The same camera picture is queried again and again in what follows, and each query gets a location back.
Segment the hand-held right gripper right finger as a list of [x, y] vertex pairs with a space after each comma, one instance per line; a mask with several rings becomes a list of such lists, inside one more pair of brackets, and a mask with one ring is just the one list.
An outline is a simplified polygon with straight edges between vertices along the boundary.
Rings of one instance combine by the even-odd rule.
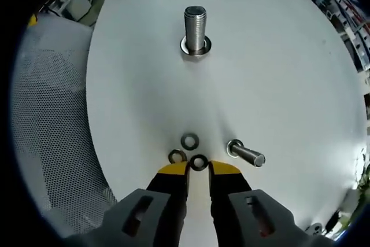
[[317, 246], [293, 214], [262, 190], [253, 190], [241, 171], [209, 163], [211, 216], [219, 246]]

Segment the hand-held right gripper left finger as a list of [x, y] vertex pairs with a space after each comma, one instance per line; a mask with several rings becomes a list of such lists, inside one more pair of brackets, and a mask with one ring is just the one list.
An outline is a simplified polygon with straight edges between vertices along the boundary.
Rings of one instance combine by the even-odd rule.
[[108, 210], [103, 246], [178, 246], [186, 216], [189, 166], [161, 168], [146, 189], [136, 189]]

